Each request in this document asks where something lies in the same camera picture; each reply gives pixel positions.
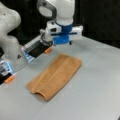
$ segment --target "cloth fold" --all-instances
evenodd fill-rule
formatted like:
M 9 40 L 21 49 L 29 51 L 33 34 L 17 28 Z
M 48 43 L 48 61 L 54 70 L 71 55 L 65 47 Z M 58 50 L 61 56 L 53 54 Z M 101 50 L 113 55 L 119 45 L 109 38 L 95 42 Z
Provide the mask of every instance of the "cloth fold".
M 49 101 L 70 81 L 81 65 L 81 60 L 60 54 L 50 66 L 27 84 L 27 88 L 31 93 L 39 94 L 45 101 Z

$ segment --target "white table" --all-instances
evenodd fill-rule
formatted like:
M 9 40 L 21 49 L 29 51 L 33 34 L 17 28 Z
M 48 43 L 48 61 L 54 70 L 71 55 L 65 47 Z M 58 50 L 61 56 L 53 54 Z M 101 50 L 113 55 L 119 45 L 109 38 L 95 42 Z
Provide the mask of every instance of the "white table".
M 26 89 L 60 53 L 82 59 L 71 81 L 49 102 Z M 53 47 L 0 86 L 0 120 L 118 120 L 120 116 L 120 50 L 82 37 L 72 46 Z

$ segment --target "folded cloth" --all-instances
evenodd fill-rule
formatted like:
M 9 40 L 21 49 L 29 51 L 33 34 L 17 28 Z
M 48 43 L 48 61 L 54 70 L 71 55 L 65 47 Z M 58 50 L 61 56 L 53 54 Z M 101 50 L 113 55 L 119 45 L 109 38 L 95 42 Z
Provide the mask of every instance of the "folded cloth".
M 41 74 L 27 84 L 31 93 L 50 100 L 62 89 L 81 66 L 81 60 L 60 54 Z

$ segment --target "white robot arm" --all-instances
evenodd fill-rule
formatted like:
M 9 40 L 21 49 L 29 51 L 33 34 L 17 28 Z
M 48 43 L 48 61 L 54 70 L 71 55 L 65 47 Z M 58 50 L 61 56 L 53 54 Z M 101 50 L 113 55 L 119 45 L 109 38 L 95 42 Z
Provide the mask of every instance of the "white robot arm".
M 53 19 L 45 30 L 40 30 L 43 43 L 59 45 L 80 39 L 83 27 L 73 27 L 75 0 L 38 0 L 37 8 L 43 16 Z
M 0 2 L 0 47 L 4 51 L 3 59 L 11 64 L 14 72 L 17 72 L 27 64 L 18 40 L 8 35 L 20 23 L 21 18 L 19 14 Z

